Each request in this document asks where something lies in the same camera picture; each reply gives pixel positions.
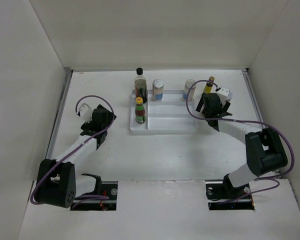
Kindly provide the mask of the white granule jar blue label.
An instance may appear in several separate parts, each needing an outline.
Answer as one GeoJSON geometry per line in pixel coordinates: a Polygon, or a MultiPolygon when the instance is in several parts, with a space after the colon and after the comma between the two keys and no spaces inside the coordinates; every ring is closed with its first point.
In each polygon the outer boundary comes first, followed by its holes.
{"type": "Polygon", "coordinates": [[[152,82],[152,100],[161,101],[164,94],[164,82],[161,79],[155,79],[152,82]]]}

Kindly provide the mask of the dark soy sauce bottle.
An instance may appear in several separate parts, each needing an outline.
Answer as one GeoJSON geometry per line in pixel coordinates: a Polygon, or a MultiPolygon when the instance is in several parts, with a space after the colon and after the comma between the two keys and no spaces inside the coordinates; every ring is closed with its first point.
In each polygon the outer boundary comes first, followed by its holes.
{"type": "Polygon", "coordinates": [[[134,89],[136,97],[142,98],[143,103],[145,104],[148,100],[148,90],[147,90],[147,80],[143,75],[144,71],[141,67],[136,69],[136,78],[134,80],[134,89]]]}

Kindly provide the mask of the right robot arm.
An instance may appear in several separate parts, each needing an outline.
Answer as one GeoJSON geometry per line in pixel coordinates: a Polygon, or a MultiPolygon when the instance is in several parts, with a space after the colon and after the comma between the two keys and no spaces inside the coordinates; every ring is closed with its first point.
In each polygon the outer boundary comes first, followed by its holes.
{"type": "Polygon", "coordinates": [[[273,126],[259,121],[231,119],[229,94],[203,93],[196,107],[203,119],[214,130],[227,134],[245,145],[246,162],[223,177],[216,193],[224,198],[239,196],[251,181],[264,179],[264,174],[288,165],[283,136],[273,126]]]}

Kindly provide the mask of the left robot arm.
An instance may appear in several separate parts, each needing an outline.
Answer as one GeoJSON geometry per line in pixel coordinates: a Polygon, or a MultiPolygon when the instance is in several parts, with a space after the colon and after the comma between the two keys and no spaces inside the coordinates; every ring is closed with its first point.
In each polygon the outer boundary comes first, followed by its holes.
{"type": "Polygon", "coordinates": [[[76,200],[107,200],[98,175],[79,173],[79,166],[96,152],[106,140],[108,129],[117,118],[101,104],[91,109],[83,104],[78,115],[84,119],[77,141],[54,159],[44,159],[40,165],[32,204],[47,204],[61,208],[73,207],[76,200]]]}

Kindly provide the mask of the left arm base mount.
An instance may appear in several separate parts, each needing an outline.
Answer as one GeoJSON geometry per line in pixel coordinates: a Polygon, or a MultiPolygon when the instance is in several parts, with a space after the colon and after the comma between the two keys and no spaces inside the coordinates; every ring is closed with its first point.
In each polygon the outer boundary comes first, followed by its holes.
{"type": "Polygon", "coordinates": [[[71,211],[116,211],[118,182],[103,181],[99,175],[82,174],[77,178],[71,211]]]}

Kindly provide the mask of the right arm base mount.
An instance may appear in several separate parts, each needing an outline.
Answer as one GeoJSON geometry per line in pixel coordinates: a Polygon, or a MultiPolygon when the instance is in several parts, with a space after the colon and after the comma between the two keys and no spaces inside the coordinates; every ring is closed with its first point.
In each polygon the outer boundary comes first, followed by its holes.
{"type": "Polygon", "coordinates": [[[250,184],[233,188],[221,179],[205,182],[208,209],[210,211],[255,210],[250,184]]]}

